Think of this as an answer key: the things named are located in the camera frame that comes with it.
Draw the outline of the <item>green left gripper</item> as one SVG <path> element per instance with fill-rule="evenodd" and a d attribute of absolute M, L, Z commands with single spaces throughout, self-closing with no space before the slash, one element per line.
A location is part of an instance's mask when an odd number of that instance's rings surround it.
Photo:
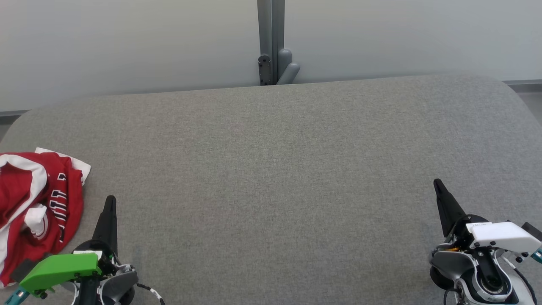
<path fill-rule="evenodd" d="M 116 197 L 106 197 L 92 239 L 83 242 L 72 253 L 50 255 L 39 261 L 19 285 L 38 296 L 65 282 L 104 280 L 116 270 L 118 232 Z"/>

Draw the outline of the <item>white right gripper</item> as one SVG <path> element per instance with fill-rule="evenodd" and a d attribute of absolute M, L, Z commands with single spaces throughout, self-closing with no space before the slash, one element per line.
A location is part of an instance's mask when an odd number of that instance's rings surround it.
<path fill-rule="evenodd" d="M 540 249 L 541 241 L 513 222 L 489 222 L 467 214 L 439 178 L 433 181 L 445 246 L 462 252 L 505 250 L 522 255 Z"/>

